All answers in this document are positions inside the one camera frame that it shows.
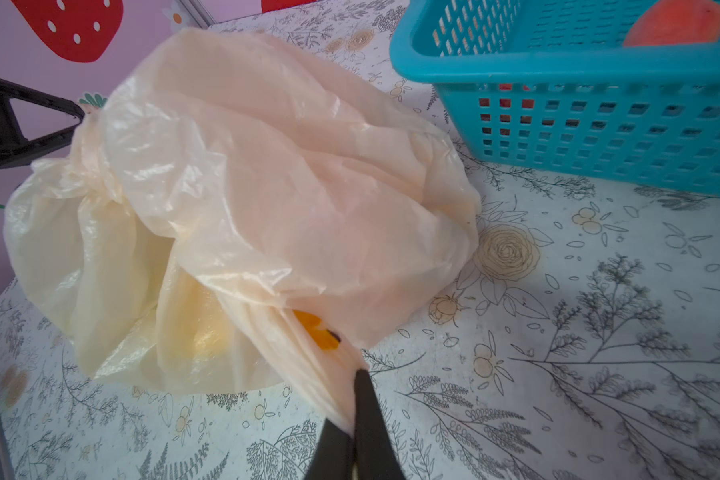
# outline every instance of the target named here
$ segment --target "plastic bag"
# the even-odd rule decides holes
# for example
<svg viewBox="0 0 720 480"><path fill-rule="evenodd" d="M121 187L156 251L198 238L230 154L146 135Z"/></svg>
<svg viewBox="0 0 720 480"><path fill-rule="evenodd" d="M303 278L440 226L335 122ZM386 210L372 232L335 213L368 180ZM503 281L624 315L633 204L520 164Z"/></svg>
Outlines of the plastic bag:
<svg viewBox="0 0 720 480"><path fill-rule="evenodd" d="M185 29L32 168L5 239L83 372L178 393L283 379L346 432L359 348L477 245L444 132L266 35Z"/></svg>

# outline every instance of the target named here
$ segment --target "red strawberry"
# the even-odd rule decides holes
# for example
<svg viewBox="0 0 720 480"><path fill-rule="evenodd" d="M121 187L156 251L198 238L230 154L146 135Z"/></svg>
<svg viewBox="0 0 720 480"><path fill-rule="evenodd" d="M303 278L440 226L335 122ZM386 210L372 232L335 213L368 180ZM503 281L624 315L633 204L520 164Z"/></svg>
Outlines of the red strawberry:
<svg viewBox="0 0 720 480"><path fill-rule="evenodd" d="M315 0L262 0L262 12L271 12L282 8L295 7L297 5L305 5Z"/></svg>
<svg viewBox="0 0 720 480"><path fill-rule="evenodd" d="M72 62L95 62L123 20L123 0L11 0L34 33Z"/></svg>

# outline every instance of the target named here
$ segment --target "pink wall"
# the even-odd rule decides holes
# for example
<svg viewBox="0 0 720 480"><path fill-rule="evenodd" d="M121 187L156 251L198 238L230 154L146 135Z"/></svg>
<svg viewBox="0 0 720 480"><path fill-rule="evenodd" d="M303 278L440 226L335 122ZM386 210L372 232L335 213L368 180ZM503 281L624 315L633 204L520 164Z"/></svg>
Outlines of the pink wall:
<svg viewBox="0 0 720 480"><path fill-rule="evenodd" d="M75 101L85 92L107 96L155 46L180 29L173 13L182 16L180 6L172 0L125 0L123 21L106 51L96 62L76 63L53 53L10 0L0 0L0 78ZM63 115L40 115L36 110L25 115L20 111L19 121L30 138L69 122ZM5 204L29 172L29 167L0 170L0 204ZM13 277L2 228L0 209L0 292Z"/></svg>

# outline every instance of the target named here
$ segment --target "floral patterned surface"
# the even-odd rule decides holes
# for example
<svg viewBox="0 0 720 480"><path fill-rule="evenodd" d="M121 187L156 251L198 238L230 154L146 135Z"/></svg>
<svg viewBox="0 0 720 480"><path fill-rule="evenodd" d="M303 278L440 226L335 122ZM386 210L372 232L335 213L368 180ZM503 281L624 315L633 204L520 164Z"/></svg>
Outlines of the floral patterned surface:
<svg viewBox="0 0 720 480"><path fill-rule="evenodd" d="M720 199L475 162L388 44L404 0L325 0L269 32L451 133L484 196L459 278L365 353L406 475L720 479ZM84 378L12 284L0 414L17 478L298 479L322 419L288 385L172 396Z"/></svg>

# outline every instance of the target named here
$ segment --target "blue plastic basket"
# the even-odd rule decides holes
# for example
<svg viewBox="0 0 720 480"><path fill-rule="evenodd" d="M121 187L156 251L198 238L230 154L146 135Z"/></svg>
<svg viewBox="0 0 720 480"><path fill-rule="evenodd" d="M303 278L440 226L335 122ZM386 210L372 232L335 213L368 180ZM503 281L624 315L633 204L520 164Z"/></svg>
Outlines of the blue plastic basket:
<svg viewBox="0 0 720 480"><path fill-rule="evenodd" d="M391 46L480 160L720 195L720 42L622 48L655 0L412 0Z"/></svg>

